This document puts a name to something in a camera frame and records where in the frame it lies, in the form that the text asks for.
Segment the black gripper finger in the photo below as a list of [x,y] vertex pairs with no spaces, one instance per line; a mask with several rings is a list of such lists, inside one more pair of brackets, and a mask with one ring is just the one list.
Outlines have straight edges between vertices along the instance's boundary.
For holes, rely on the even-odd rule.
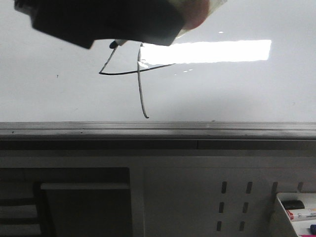
[[95,40],[169,46],[185,21],[166,0],[16,0],[34,29],[90,49]]

